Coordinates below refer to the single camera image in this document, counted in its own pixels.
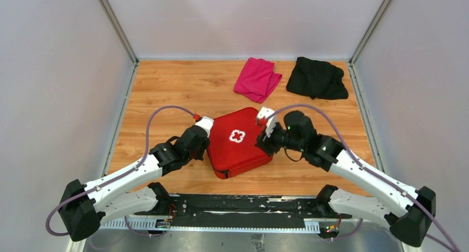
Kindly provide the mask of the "red black medicine kit case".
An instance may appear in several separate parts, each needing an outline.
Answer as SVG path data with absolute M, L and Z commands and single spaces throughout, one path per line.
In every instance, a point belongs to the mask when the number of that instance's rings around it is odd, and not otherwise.
M 272 161 L 256 146 L 262 128 L 256 124 L 258 110 L 246 107 L 214 119 L 207 150 L 215 175 L 235 177 Z

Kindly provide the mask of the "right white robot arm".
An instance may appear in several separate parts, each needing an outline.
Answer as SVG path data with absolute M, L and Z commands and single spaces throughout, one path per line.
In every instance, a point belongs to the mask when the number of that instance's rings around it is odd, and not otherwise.
M 396 180 L 360 160 L 345 142 L 316 132 L 312 121 L 301 111 L 284 116 L 262 107 L 256 116 L 262 130 L 256 146 L 272 156 L 280 149 L 301 153 L 310 165 L 339 175 L 369 193 L 368 197 L 351 194 L 326 185 L 316 196 L 316 210 L 322 217 L 348 214 L 389 229 L 406 245 L 420 247 L 436 214 L 436 193 L 423 186 L 417 189 Z

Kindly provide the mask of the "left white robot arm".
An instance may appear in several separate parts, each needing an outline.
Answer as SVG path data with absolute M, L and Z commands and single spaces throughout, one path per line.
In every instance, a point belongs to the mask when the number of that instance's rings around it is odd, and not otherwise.
M 165 214 L 169 200 L 161 195 L 153 180 L 181 169 L 191 160 L 202 160 L 208 148 L 213 120 L 204 117 L 181 136 L 150 149 L 136 162 L 103 178 L 87 183 L 69 182 L 62 194 L 58 212 L 72 241 L 90 237 L 98 228 L 114 219 L 137 212 Z M 131 190 L 145 182 L 146 188 Z

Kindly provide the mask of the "pink folded cloth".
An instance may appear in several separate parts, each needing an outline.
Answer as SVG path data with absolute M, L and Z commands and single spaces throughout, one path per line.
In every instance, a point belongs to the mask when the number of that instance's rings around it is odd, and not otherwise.
M 274 72 L 274 65 L 274 62 L 250 57 L 241 70 L 233 91 L 255 103 L 263 103 L 283 77 Z

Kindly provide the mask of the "black folded cloth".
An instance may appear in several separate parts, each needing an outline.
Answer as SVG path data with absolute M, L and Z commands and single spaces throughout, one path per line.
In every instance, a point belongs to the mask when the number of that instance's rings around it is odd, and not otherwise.
M 344 75 L 343 69 L 329 62 L 298 57 L 286 90 L 311 99 L 348 99 Z

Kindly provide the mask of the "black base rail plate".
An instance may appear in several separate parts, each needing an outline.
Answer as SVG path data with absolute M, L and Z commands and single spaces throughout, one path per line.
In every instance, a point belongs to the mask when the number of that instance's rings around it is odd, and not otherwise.
M 350 219 L 311 196 L 173 194 L 139 216 L 172 219 L 175 227 L 300 229 L 306 219 Z

